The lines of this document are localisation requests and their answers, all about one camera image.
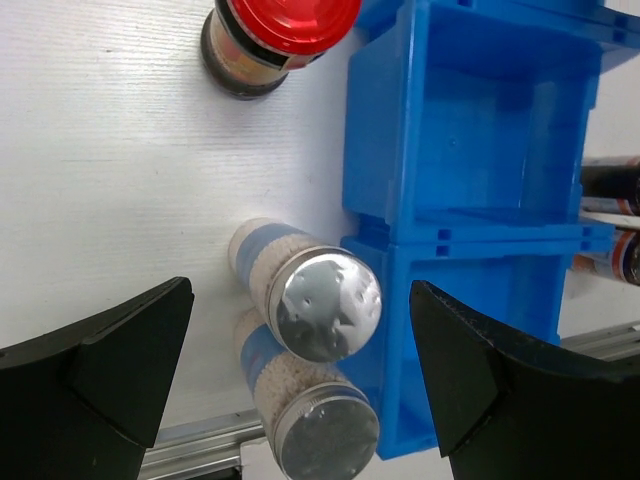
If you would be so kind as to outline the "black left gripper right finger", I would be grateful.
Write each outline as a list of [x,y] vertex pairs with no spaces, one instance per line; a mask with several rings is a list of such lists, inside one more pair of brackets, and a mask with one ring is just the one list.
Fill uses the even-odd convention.
[[457,479],[635,479],[639,359],[549,344],[416,281],[411,324]]

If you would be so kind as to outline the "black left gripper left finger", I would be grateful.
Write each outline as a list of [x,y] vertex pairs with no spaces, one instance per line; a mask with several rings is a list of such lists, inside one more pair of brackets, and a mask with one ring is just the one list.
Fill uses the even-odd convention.
[[155,444],[194,294],[172,278],[1,350],[4,479],[135,479]]

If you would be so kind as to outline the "white lid jar front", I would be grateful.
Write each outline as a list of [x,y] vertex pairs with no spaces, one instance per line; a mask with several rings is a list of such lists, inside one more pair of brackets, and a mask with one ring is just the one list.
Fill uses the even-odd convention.
[[610,250],[577,254],[572,269],[638,286],[639,231],[616,228]]

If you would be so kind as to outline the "white lid jar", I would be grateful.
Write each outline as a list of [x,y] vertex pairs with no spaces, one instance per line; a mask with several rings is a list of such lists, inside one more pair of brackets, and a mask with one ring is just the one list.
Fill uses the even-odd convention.
[[572,269],[638,286],[639,231],[616,228],[610,250],[577,254]]
[[639,215],[639,156],[587,157],[581,169],[581,208]]

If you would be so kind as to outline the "red lid jar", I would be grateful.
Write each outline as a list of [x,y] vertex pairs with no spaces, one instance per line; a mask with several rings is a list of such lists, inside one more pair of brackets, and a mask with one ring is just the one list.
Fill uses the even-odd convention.
[[276,90],[338,44],[359,0],[216,1],[200,35],[204,65],[227,94],[253,100]]

